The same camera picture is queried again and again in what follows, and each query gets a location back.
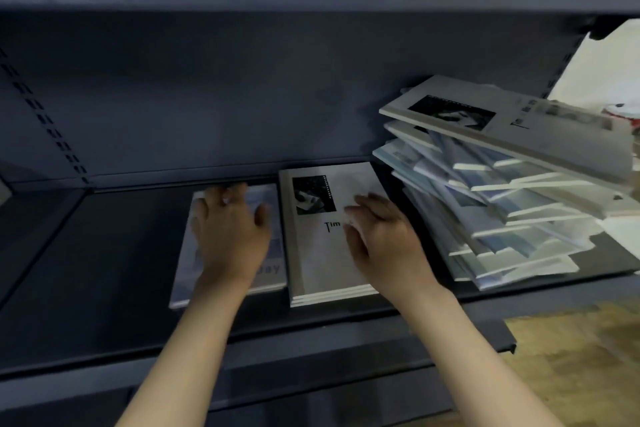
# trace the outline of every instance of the finger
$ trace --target finger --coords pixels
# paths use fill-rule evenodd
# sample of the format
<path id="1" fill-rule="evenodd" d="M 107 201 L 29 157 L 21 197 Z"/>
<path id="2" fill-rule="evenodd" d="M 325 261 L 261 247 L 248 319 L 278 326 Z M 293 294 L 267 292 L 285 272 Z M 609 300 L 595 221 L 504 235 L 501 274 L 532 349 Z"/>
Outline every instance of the finger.
<path id="1" fill-rule="evenodd" d="M 353 261 L 358 266 L 366 264 L 369 260 L 369 251 L 367 250 L 367 246 L 364 245 L 364 241 L 362 240 L 360 233 L 358 233 L 358 230 L 351 225 L 344 225 L 343 228 Z"/>
<path id="2" fill-rule="evenodd" d="M 209 216 L 209 207 L 204 199 L 201 197 L 196 199 L 193 202 L 193 215 L 196 217 L 196 220 L 203 223 L 207 216 Z"/>
<path id="3" fill-rule="evenodd" d="M 256 227 L 262 228 L 271 226 L 271 214 L 269 213 L 269 207 L 266 203 L 260 204 L 260 206 L 255 209 L 253 219 Z"/>
<path id="4" fill-rule="evenodd" d="M 198 218 L 193 218 L 191 220 L 191 231 L 196 237 L 196 240 L 200 240 L 200 221 Z"/>
<path id="5" fill-rule="evenodd" d="M 368 208 L 381 220 L 393 220 L 394 218 L 397 218 L 396 214 L 391 210 L 387 203 L 380 201 L 375 197 L 356 196 L 355 201 L 360 206 Z"/>
<path id="6" fill-rule="evenodd" d="M 364 206 L 347 206 L 344 212 L 351 216 L 364 232 L 365 236 L 369 230 L 379 221 L 379 219 Z"/>
<path id="7" fill-rule="evenodd" d="M 225 191 L 223 199 L 227 203 L 244 203 L 244 195 L 246 194 L 247 187 L 246 182 L 234 184 Z"/>
<path id="8" fill-rule="evenodd" d="M 224 188 L 220 186 L 211 186 L 205 189 L 204 200 L 207 202 L 209 212 L 213 212 L 225 205 L 225 202 L 222 200 L 222 194 L 224 192 Z"/>
<path id="9" fill-rule="evenodd" d="M 388 206 L 388 208 L 396 216 L 396 218 L 400 218 L 400 220 L 403 220 L 405 223 L 409 223 L 409 219 L 404 215 L 402 211 L 400 211 L 400 208 L 393 201 L 391 201 L 391 199 L 387 199 L 384 196 L 380 196 L 375 192 L 370 192 L 369 197 L 372 197 L 373 199 L 377 199 L 378 201 L 383 202 Z"/>

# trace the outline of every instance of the left hand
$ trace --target left hand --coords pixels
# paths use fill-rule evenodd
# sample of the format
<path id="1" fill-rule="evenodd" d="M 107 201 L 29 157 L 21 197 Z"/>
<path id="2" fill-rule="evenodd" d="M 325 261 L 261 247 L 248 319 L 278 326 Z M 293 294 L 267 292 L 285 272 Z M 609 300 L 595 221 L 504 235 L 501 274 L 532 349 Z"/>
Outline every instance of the left hand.
<path id="1" fill-rule="evenodd" d="M 191 229 L 202 257 L 197 291 L 215 286 L 238 286 L 245 294 L 264 261 L 271 240 L 266 204 L 255 213 L 244 201 L 246 183 L 228 189 L 213 186 L 194 203 Z"/>

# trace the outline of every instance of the right hand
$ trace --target right hand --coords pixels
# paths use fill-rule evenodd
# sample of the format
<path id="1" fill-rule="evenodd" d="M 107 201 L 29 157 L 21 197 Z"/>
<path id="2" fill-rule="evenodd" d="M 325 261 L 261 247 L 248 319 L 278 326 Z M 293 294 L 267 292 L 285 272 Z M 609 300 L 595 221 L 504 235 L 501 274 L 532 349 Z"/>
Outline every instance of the right hand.
<path id="1" fill-rule="evenodd" d="M 416 297 L 442 290 L 420 239 L 398 207 L 372 193 L 355 201 L 358 206 L 344 210 L 363 236 L 351 225 L 345 225 L 344 232 L 351 256 L 369 283 L 401 312 Z"/>

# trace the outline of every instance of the shelving unit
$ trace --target shelving unit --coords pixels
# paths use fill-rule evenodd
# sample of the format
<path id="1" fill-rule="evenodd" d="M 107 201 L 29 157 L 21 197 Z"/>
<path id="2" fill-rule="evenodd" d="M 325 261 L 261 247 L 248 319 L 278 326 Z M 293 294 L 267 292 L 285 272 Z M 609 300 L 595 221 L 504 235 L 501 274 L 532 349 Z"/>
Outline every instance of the shelving unit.
<path id="1" fill-rule="evenodd" d="M 378 109 L 430 74 L 547 96 L 596 17 L 638 13 L 640 2 L 0 0 L 0 9 L 0 176 L 16 193 L 0 208 L 4 410 L 139 384 L 178 319 L 166 305 L 194 190 L 369 160 L 389 138 Z M 398 183 L 376 170 L 438 279 L 499 350 L 515 345 L 501 319 L 640 293 L 640 264 L 619 248 L 609 255 L 606 236 L 569 278 L 488 293 L 454 284 Z M 350 364 L 356 352 L 392 360 L 354 367 L 344 382 L 367 391 L 401 375 L 398 385 L 422 385 L 411 370 L 434 375 L 432 365 L 403 359 L 415 346 L 406 341 L 379 296 L 295 310 L 286 293 L 251 297 L 232 331 L 225 388 L 276 366 Z M 277 395 L 293 405 L 338 388 L 320 370 L 290 378 L 299 389 L 276 385 Z M 212 410 L 268 402 L 276 386 L 260 381 L 252 400 L 219 387 Z M 438 398 L 430 412 L 450 408 Z"/>

